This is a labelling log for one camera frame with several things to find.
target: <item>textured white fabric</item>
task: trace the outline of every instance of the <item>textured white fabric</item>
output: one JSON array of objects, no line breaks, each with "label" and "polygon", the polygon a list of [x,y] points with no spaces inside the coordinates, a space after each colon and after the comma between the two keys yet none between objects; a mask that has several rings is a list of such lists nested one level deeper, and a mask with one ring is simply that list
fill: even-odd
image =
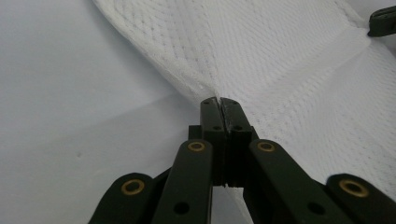
[{"label": "textured white fabric", "polygon": [[316,180],[350,173],[396,199],[396,60],[343,0],[95,0],[196,105],[240,102]]}]

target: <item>white surface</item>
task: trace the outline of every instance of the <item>white surface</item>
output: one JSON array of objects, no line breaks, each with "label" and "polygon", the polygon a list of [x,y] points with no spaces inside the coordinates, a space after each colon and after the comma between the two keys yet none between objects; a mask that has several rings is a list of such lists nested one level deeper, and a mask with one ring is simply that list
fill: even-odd
[{"label": "white surface", "polygon": [[396,58],[346,0],[95,3],[196,105],[235,99],[311,177],[358,175],[396,199]]},{"label": "white surface", "polygon": [[[92,1],[0,2],[0,223],[87,223],[121,175],[171,166],[199,111]],[[243,223],[215,189],[214,223]]]}]

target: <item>black clip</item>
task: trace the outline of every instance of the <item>black clip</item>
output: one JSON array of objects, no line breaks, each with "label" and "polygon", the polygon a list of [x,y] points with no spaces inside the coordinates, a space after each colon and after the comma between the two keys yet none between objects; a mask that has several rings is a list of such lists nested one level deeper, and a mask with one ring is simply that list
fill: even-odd
[{"label": "black clip", "polygon": [[396,7],[387,7],[373,13],[370,17],[368,36],[380,37],[396,34]]}]

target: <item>black object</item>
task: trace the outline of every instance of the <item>black object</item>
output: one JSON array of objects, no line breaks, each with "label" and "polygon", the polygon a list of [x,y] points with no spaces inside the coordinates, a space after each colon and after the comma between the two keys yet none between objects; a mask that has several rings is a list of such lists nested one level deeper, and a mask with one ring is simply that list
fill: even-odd
[{"label": "black object", "polygon": [[368,36],[380,37],[396,34],[396,7],[387,7],[374,12],[369,22]]},{"label": "black object", "polygon": [[396,223],[396,203],[354,175],[323,186],[279,144],[259,139],[240,104],[201,102],[171,169],[152,179],[125,175],[99,202],[90,224],[210,223],[212,184],[244,188],[255,224]]}]

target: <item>brass ring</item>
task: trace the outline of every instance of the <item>brass ring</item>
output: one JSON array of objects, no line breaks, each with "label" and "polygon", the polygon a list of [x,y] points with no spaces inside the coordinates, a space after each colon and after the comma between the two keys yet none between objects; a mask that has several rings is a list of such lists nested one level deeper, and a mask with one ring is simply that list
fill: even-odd
[{"label": "brass ring", "polygon": [[[130,184],[136,183],[138,185],[137,189],[133,189],[133,190],[128,190],[127,187]],[[122,187],[121,187],[121,191],[123,194],[125,195],[136,195],[140,192],[142,192],[142,190],[145,188],[145,182],[139,180],[139,179],[132,179],[132,180],[128,180],[127,182],[125,182]]]},{"label": "brass ring", "polygon": [[275,151],[275,147],[272,144],[266,143],[266,142],[260,142],[257,144],[257,148],[261,151],[265,152],[272,152]]},{"label": "brass ring", "polygon": [[345,192],[352,194],[353,196],[359,197],[359,198],[365,198],[369,196],[369,190],[364,187],[362,184],[359,182],[350,180],[350,179],[343,179],[339,182],[339,186],[341,189],[343,189]]},{"label": "brass ring", "polygon": [[191,143],[189,143],[187,148],[191,151],[198,152],[198,151],[202,151],[205,149],[205,144],[201,143],[201,142],[191,142]]}]

